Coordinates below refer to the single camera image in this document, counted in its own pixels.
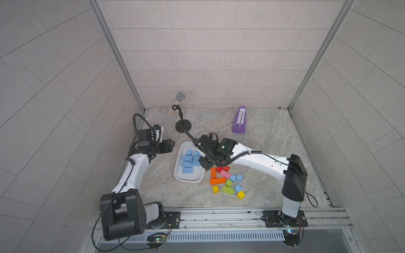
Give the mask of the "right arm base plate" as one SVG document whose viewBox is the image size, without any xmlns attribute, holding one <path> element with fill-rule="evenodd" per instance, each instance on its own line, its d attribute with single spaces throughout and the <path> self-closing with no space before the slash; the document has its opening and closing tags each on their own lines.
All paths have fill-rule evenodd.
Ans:
<svg viewBox="0 0 405 253">
<path fill-rule="evenodd" d="M 265 222 L 266 228 L 300 228 L 308 226 L 302 210 L 298 211 L 296 218 L 282 214 L 281 210 L 265 210 L 262 213 L 261 220 Z"/>
</svg>

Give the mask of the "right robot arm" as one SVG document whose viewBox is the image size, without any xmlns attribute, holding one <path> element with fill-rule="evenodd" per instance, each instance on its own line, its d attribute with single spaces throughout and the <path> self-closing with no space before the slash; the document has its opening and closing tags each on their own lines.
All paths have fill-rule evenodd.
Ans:
<svg viewBox="0 0 405 253">
<path fill-rule="evenodd" d="M 256 169 L 282 181 L 283 204 L 279 215 L 282 218 L 298 216 L 308 178 L 308 172 L 299 156 L 292 154 L 290 157 L 277 157 L 253 150 L 229 138 L 218 142 L 207 135 L 197 139 L 188 131 L 185 131 L 185 134 L 202 154 L 199 161 L 206 170 L 213 166 L 226 167 L 234 163 Z"/>
</svg>

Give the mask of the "white plastic tray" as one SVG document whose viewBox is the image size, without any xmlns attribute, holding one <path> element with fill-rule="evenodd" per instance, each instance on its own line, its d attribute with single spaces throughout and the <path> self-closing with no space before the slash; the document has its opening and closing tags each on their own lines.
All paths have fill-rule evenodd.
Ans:
<svg viewBox="0 0 405 253">
<path fill-rule="evenodd" d="M 174 176 L 180 182 L 198 183 L 202 180 L 205 170 L 199 162 L 202 153 L 191 141 L 184 142 L 179 149 Z"/>
</svg>

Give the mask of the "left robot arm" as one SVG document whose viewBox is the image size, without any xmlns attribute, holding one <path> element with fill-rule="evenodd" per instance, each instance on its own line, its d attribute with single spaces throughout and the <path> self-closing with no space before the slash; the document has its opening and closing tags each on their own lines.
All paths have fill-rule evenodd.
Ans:
<svg viewBox="0 0 405 253">
<path fill-rule="evenodd" d="M 154 125 L 136 131 L 126 169 L 117 186 L 100 199 L 103 237 L 106 241 L 143 234 L 148 225 L 165 223 L 161 202 L 144 204 L 139 188 L 144 174 L 157 154 L 170 153 L 175 143 L 162 139 L 164 128 Z"/>
</svg>

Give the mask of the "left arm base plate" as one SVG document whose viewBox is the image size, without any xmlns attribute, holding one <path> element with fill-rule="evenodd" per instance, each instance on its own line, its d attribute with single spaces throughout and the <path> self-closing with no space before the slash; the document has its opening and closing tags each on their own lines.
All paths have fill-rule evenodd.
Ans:
<svg viewBox="0 0 405 253">
<path fill-rule="evenodd" d="M 160 214 L 156 220 L 146 225 L 146 229 L 178 229 L 181 213 L 178 211 L 166 211 Z"/>
</svg>

